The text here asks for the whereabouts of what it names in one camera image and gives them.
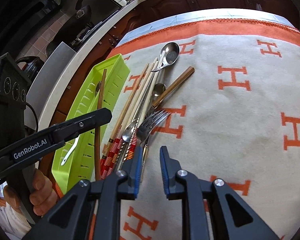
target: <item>silver bolt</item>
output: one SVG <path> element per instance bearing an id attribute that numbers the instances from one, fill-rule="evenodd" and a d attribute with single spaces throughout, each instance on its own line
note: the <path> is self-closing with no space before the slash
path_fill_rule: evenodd
<path id="1" fill-rule="evenodd" d="M 184 177 L 184 176 L 188 175 L 188 171 L 185 171 L 185 170 L 178 170 L 177 173 L 180 177 Z"/>
<path id="2" fill-rule="evenodd" d="M 79 185 L 81 187 L 87 187 L 89 185 L 89 181 L 87 179 L 82 179 L 79 181 Z"/>
<path id="3" fill-rule="evenodd" d="M 214 184 L 216 184 L 216 186 L 221 187 L 225 184 L 225 182 L 222 179 L 216 179 L 214 181 Z"/>
<path id="4" fill-rule="evenodd" d="M 124 176 L 126 176 L 127 173 L 123 170 L 118 170 L 115 172 L 115 174 L 117 174 L 117 176 L 119 176 L 119 177 L 124 177 Z"/>

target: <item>green plastic basket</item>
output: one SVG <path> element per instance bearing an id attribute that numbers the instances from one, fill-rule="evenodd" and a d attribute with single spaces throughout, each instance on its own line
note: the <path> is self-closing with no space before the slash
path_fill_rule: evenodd
<path id="1" fill-rule="evenodd" d="M 95 89 L 98 82 L 101 81 L 105 68 L 107 69 L 107 75 L 102 107 L 113 111 L 122 87 L 130 73 L 121 54 L 113 56 L 92 68 L 75 97 L 66 120 L 97 109 L 98 96 L 95 97 Z M 103 125 L 101 127 L 100 141 L 102 141 L 105 130 L 106 125 Z M 74 139 L 67 142 L 64 147 L 56 150 L 53 158 L 51 171 L 63 194 L 68 192 L 80 179 L 90 180 L 94 168 L 94 130 L 80 135 L 77 147 L 65 165 L 61 166 L 64 156 L 73 143 Z"/>

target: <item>black cable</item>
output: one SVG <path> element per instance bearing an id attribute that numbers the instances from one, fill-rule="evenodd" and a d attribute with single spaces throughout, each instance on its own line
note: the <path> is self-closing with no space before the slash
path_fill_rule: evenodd
<path id="1" fill-rule="evenodd" d="M 33 115 L 34 115 L 34 118 L 35 118 L 35 133 L 38 132 L 38 128 L 39 128 L 39 122 L 38 122 L 38 117 L 35 113 L 35 110 L 33 109 L 33 107 L 26 102 L 26 105 L 31 109 Z"/>

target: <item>camera lens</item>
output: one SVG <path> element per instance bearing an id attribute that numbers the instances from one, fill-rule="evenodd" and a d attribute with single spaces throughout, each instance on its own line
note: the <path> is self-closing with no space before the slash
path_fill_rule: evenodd
<path id="1" fill-rule="evenodd" d="M 14 83 L 12 88 L 13 99 L 17 101 L 19 99 L 19 95 L 20 95 L 19 85 L 17 83 Z"/>
<path id="2" fill-rule="evenodd" d="M 22 102 L 26 101 L 26 92 L 24 89 L 21 91 L 21 101 Z"/>
<path id="3" fill-rule="evenodd" d="M 3 90 L 6 94 L 10 93 L 11 90 L 11 79 L 9 77 L 6 77 L 3 85 Z"/>

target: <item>human hand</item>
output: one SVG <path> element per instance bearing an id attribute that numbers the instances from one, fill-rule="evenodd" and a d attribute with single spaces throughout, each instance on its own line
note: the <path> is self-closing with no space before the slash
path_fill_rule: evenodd
<path id="1" fill-rule="evenodd" d="M 30 202 L 34 205 L 33 211 L 38 216 L 45 215 L 57 202 L 57 194 L 52 188 L 52 182 L 39 170 L 35 170 L 32 186 L 35 191 L 30 194 Z M 9 186 L 3 189 L 5 201 L 18 213 L 20 199 L 15 190 Z"/>

